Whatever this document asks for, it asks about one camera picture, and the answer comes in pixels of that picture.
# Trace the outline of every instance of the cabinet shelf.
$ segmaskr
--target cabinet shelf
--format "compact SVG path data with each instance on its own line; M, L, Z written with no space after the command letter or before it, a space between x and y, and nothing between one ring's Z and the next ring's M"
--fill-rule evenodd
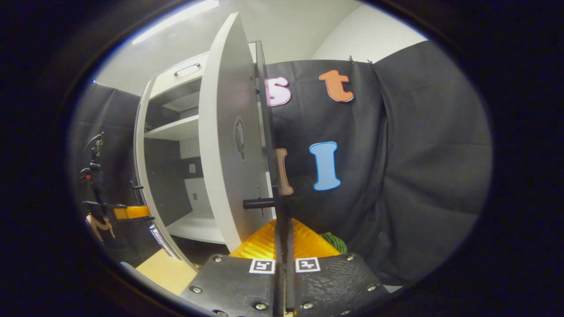
M211 212L194 210L166 227L173 236L185 239L225 244Z
M145 133L146 138L181 141L198 137L198 119L195 115L158 127Z

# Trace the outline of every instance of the black fabric backdrop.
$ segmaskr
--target black fabric backdrop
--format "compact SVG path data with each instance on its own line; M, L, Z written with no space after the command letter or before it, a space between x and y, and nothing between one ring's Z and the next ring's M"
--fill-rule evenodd
M133 133L139 96L91 83L85 88L77 104L67 141L69 164L68 175L73 184L76 203L95 201L88 182L79 181L79 172L88 167L92 142L85 151L86 143L96 134L104 132L104 143L97 158L103 171L102 199L109 204L137 205L131 190L130 180L135 182L133 161ZM82 219L88 210L81 208ZM115 239L104 239L104 249L115 261L125 261L136 267L160 248L143 218L118 221L109 215Z
M319 75L349 77L350 102L329 97ZM290 61L267 66L290 82L291 100L272 108L285 148L292 217L331 232L389 284L417 280L459 246L483 205L492 144L480 98L431 42L374 65ZM334 141L341 185L316 191L314 143Z

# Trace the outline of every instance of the cabinet door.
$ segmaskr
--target cabinet door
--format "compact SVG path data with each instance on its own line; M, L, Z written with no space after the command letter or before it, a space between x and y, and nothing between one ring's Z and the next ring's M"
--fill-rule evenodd
M267 197L255 71L238 13L211 46L200 89L200 153L215 221L230 251L272 219L243 209L244 199Z

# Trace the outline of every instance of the black metal plate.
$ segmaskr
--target black metal plate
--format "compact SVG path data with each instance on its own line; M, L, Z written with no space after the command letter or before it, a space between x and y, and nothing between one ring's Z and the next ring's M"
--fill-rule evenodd
M180 296L210 311L230 317L272 316L274 274L249 273L251 259L212 255ZM193 292L198 287L201 293ZM267 309L257 310L263 303Z
M388 292L362 258L354 253L319 258L318 272L295 273L296 312L300 317L353 315ZM376 289L368 291L374 285Z

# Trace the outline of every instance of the drawer handle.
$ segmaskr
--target drawer handle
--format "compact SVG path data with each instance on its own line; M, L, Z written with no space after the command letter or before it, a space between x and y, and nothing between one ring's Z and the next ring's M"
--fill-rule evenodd
M186 68L189 68L189 67L192 67L192 66L200 67L200 63L192 64L192 65L190 65L190 66L186 66L186 67L184 67L184 68L181 68L181 69L177 70L177 71L174 73L174 75L175 75L175 76L178 76L178 72L183 71L183 70L185 70Z

